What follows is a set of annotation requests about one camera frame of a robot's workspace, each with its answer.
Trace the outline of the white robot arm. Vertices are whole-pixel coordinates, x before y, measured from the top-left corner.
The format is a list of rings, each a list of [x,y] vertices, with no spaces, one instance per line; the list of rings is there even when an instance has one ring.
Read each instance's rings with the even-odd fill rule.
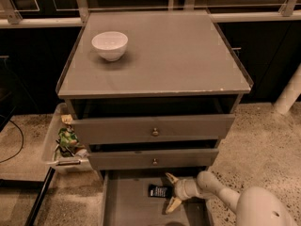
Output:
[[[276,125],[293,120],[277,103],[238,105],[235,115],[212,166],[191,178],[169,173],[176,194],[167,211],[199,197],[221,226],[219,199],[235,215],[235,226],[300,226],[300,151],[284,140],[290,127]]]

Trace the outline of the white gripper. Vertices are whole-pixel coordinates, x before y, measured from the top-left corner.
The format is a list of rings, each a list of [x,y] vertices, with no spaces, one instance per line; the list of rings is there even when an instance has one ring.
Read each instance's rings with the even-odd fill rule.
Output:
[[[178,208],[182,201],[186,201],[191,198],[199,198],[201,196],[200,189],[198,188],[197,181],[195,179],[178,179],[173,174],[167,172],[166,177],[168,181],[174,185],[174,196],[169,201],[166,208],[166,213],[172,213]]]

